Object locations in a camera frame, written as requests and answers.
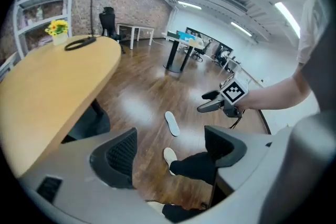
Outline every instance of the white shelving unit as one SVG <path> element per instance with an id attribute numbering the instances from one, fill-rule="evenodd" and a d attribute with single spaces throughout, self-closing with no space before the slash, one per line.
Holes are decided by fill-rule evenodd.
<path id="1" fill-rule="evenodd" d="M 24 10 L 32 8 L 34 6 L 39 6 L 46 3 L 56 2 L 56 1 L 65 1 L 67 3 L 67 13 L 62 15 L 57 15 L 51 18 L 45 18 L 43 20 L 40 20 L 38 22 L 35 22 L 31 25 L 28 25 L 24 27 L 23 29 L 18 29 L 18 18 L 22 18 Z M 27 53 L 28 48 L 26 45 L 26 38 L 25 34 L 29 31 L 32 31 L 34 29 L 37 29 L 39 27 L 43 27 L 47 24 L 49 24 L 52 20 L 59 20 L 64 19 L 68 22 L 69 30 L 68 35 L 69 37 L 72 36 L 71 32 L 71 6 L 72 6 L 72 0 L 15 0 L 14 2 L 14 12 L 13 12 L 13 28 L 14 28 L 14 38 L 15 43 L 17 47 L 17 51 L 19 53 L 19 56 L 21 59 L 23 59 Z"/>

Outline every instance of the flower bouquet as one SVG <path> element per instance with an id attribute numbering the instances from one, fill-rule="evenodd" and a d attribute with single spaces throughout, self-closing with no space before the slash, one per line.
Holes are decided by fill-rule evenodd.
<path id="1" fill-rule="evenodd" d="M 53 20 L 45 32 L 52 36 L 54 45 L 60 45 L 68 39 L 68 22 L 65 20 Z"/>

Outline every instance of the flower pot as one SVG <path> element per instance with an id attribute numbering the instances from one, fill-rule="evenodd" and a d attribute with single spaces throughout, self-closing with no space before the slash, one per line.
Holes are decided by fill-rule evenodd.
<path id="1" fill-rule="evenodd" d="M 68 34 L 65 33 L 61 33 L 55 36 L 52 36 L 52 41 L 54 43 L 54 45 L 60 45 L 65 43 L 68 40 Z"/>

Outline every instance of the ceiling light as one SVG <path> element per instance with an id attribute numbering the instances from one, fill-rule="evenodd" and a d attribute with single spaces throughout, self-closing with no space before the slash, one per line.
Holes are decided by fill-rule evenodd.
<path id="1" fill-rule="evenodd" d="M 193 4 L 185 3 L 185 2 L 182 2 L 182 1 L 177 1 L 177 2 L 181 5 L 183 5 L 183 6 L 189 6 L 189 7 L 192 7 L 192 8 L 202 9 L 201 7 L 198 7 L 198 6 L 193 5 Z"/>
<path id="2" fill-rule="evenodd" d="M 235 24 L 234 22 L 231 22 L 231 24 L 234 26 L 234 27 L 237 27 L 240 31 L 243 31 L 246 35 L 248 35 L 249 37 L 251 37 L 252 35 L 246 31 L 245 29 L 243 29 L 242 27 L 240 27 L 239 25 Z"/>
<path id="3" fill-rule="evenodd" d="M 282 2 L 278 2 L 275 4 L 275 7 L 284 15 L 286 20 L 289 22 L 289 24 L 292 26 L 294 29 L 295 33 L 297 36 L 300 38 L 300 26 L 299 24 L 295 21 L 294 17 L 291 15 L 289 10 L 285 7 L 285 5 Z"/>

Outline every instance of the white wall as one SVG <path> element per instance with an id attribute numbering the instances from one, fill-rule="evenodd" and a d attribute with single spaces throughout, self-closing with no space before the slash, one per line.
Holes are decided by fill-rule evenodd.
<path id="1" fill-rule="evenodd" d="M 298 62 L 293 49 L 279 50 L 271 45 L 251 45 L 242 60 L 242 67 L 256 80 L 264 79 L 264 87 L 273 85 L 293 74 Z M 294 126 L 300 119 L 315 114 L 318 103 L 313 93 L 302 103 L 283 110 L 263 110 L 271 133 L 276 134 L 286 125 Z"/>
<path id="2" fill-rule="evenodd" d="M 168 30 L 172 32 L 176 32 L 177 30 L 185 32 L 187 27 L 204 33 L 227 45 L 234 50 L 231 56 L 236 56 L 236 60 L 241 61 L 248 41 L 239 35 L 233 27 L 216 18 L 209 18 L 204 13 L 194 13 L 179 9 L 171 21 Z"/>

